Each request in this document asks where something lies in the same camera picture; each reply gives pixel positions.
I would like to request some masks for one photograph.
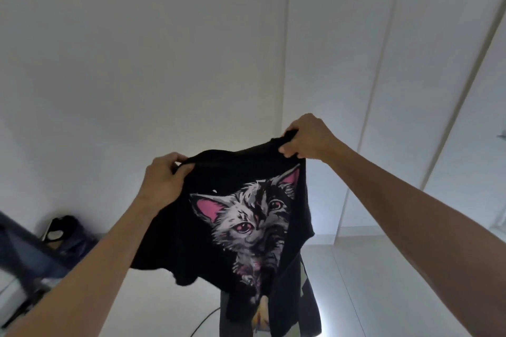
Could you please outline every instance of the black cable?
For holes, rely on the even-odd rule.
[[[213,313],[216,313],[218,310],[220,310],[220,308],[216,308],[216,309],[214,309],[214,310],[213,310],[210,314],[208,314],[208,315],[207,315],[207,317],[206,317],[204,320],[202,320],[202,322],[198,325],[198,327],[197,327],[197,328],[195,328],[195,330],[193,331],[193,333],[191,334],[191,336],[190,336],[190,337],[193,337],[193,336],[195,335],[195,333],[197,333],[197,330],[198,330],[198,329],[202,326],[202,324],[203,324],[203,323],[205,323],[205,321],[206,321],[209,317],[211,317],[211,315],[212,315]]]

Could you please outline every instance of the cat ear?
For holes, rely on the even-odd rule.
[[[281,187],[290,199],[295,198],[295,188],[297,187],[297,181],[299,180],[299,167],[300,164],[297,164],[289,171],[271,179],[272,184]]]
[[[223,196],[209,196],[205,194],[190,194],[194,212],[208,223],[213,224],[219,211],[228,207],[230,202]]]

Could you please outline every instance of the cabinet door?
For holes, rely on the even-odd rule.
[[[506,204],[504,130],[506,18],[493,38],[425,192],[486,228],[493,225]]]

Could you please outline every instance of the cat graphic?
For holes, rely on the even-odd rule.
[[[237,253],[233,272],[256,289],[252,303],[260,298],[261,268],[278,267],[299,166],[228,196],[190,194],[194,212],[212,227],[214,242]]]

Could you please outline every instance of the person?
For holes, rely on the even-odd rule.
[[[284,156],[328,164],[472,336],[506,334],[505,243],[357,154],[312,114],[292,129],[296,136],[279,149]],[[154,159],[116,225],[7,336],[98,336],[151,220],[181,193],[193,166],[172,170],[185,160],[178,153]]]

